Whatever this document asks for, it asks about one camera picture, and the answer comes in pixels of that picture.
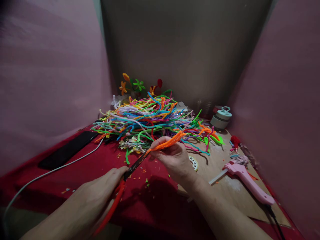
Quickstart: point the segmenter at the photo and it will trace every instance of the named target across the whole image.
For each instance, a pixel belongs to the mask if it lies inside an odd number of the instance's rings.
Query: pink fabric
[[[92,1],[6,1],[0,36],[0,176],[110,109]]]
[[[320,1],[281,0],[228,103],[228,130],[306,239],[320,239]]]

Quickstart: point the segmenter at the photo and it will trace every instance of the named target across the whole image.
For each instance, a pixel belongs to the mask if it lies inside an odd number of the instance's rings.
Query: white cable
[[[13,199],[12,199],[12,200],[10,201],[10,203],[8,204],[6,210],[4,211],[4,214],[3,214],[3,229],[4,229],[4,233],[5,233],[6,239],[8,239],[8,237],[9,237],[9,235],[8,235],[8,228],[7,228],[7,224],[6,224],[6,215],[7,215],[7,213],[8,213],[9,208],[10,208],[11,205],[14,203],[14,201],[15,201],[16,198],[17,198],[17,196],[22,192],[22,190],[25,189],[30,183],[33,183],[34,181],[37,181],[38,179],[40,179],[40,178],[42,178],[42,177],[44,177],[44,176],[47,176],[47,175],[49,175],[50,173],[53,173],[53,172],[55,172],[55,171],[57,171],[57,170],[59,170],[59,169],[61,169],[61,168],[64,168],[64,167],[66,167],[66,166],[69,166],[69,165],[71,165],[72,163],[75,163],[75,162],[81,160],[82,158],[88,156],[89,154],[93,153],[95,150],[97,150],[97,149],[100,147],[100,145],[101,145],[101,143],[102,143],[103,140],[104,140],[104,138],[102,138],[102,140],[100,141],[100,143],[99,143],[99,145],[96,147],[96,149],[94,149],[94,150],[92,150],[91,152],[87,153],[87,154],[84,155],[83,157],[78,158],[77,160],[74,160],[73,162],[68,163],[68,164],[66,164],[66,165],[63,165],[63,166],[58,167],[58,168],[56,168],[56,169],[53,169],[53,170],[51,170],[50,172],[47,172],[47,173],[45,173],[45,174],[43,174],[43,175],[41,175],[41,176],[39,176],[39,177],[36,177],[35,179],[31,180],[31,181],[28,182],[26,185],[24,185],[24,186],[17,192],[17,194],[13,197]]]

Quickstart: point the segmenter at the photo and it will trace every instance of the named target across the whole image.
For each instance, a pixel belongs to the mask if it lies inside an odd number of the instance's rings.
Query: spool
[[[222,107],[221,110],[218,110],[217,114],[213,116],[210,123],[217,129],[225,129],[232,117],[229,111],[229,107]]]
[[[190,162],[192,164],[193,169],[195,171],[198,171],[199,164],[198,164],[197,160],[195,158],[191,157],[191,156],[189,156],[189,160],[190,160]]]

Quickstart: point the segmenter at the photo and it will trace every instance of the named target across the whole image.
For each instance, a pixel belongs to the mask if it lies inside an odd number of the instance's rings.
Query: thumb
[[[164,165],[168,163],[168,155],[162,151],[151,151],[151,155],[162,162]]]
[[[106,185],[109,186],[111,192],[116,187],[116,185],[120,182],[123,174],[128,170],[128,167],[123,166],[119,169],[115,169],[109,178],[106,181]]]

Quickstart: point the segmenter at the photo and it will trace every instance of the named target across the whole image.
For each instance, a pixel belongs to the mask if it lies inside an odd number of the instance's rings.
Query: power cord
[[[278,228],[278,231],[279,231],[279,233],[280,233],[281,239],[282,239],[282,240],[286,240],[285,237],[284,237],[284,235],[283,235],[283,232],[282,232],[282,230],[281,230],[281,228],[280,228],[280,225],[279,225],[279,223],[278,223],[278,221],[277,221],[277,219],[276,219],[276,215],[275,215],[274,212],[272,211],[271,206],[266,204],[266,208],[267,208],[270,216],[273,218],[273,220],[275,221],[275,223],[276,223],[276,225],[277,225],[277,228]]]
[[[69,165],[71,165],[71,164],[73,164],[73,163],[81,160],[82,158],[88,156],[89,154],[93,153],[95,150],[97,150],[97,149],[100,147],[100,145],[101,145],[101,143],[102,143],[103,140],[104,140],[104,138],[101,139],[99,145],[98,145],[94,150],[92,150],[91,152],[87,153],[87,154],[84,155],[83,157],[78,158],[77,160],[74,160],[73,162],[68,163],[68,164],[66,164],[66,165],[63,165],[63,166],[58,167],[58,168],[56,168],[56,169],[53,169],[53,170],[51,170],[50,172],[47,172],[47,173],[45,173],[45,174],[43,174],[43,175],[41,175],[41,176],[39,176],[39,177],[36,177],[35,179],[31,180],[31,181],[28,182],[26,185],[24,185],[24,186],[17,192],[17,194],[13,197],[13,199],[10,201],[10,203],[9,203],[8,206],[6,207],[6,210],[4,211],[3,218],[2,218],[2,221],[3,221],[3,230],[4,230],[4,234],[5,234],[5,238],[6,238],[6,239],[9,239],[9,233],[8,233],[8,228],[7,228],[7,224],[6,224],[6,215],[7,215],[8,211],[9,211],[9,208],[10,208],[11,205],[14,203],[14,201],[16,200],[16,198],[18,197],[18,195],[22,192],[22,190],[25,189],[30,183],[33,183],[34,181],[37,181],[38,179],[40,179],[40,178],[42,178],[42,177],[44,177],[44,176],[47,176],[47,175],[49,175],[50,173],[53,173],[53,172],[55,172],[55,171],[57,171],[57,170],[59,170],[59,169],[61,169],[61,168],[64,168],[64,167],[66,167],[66,166],[69,166]]]

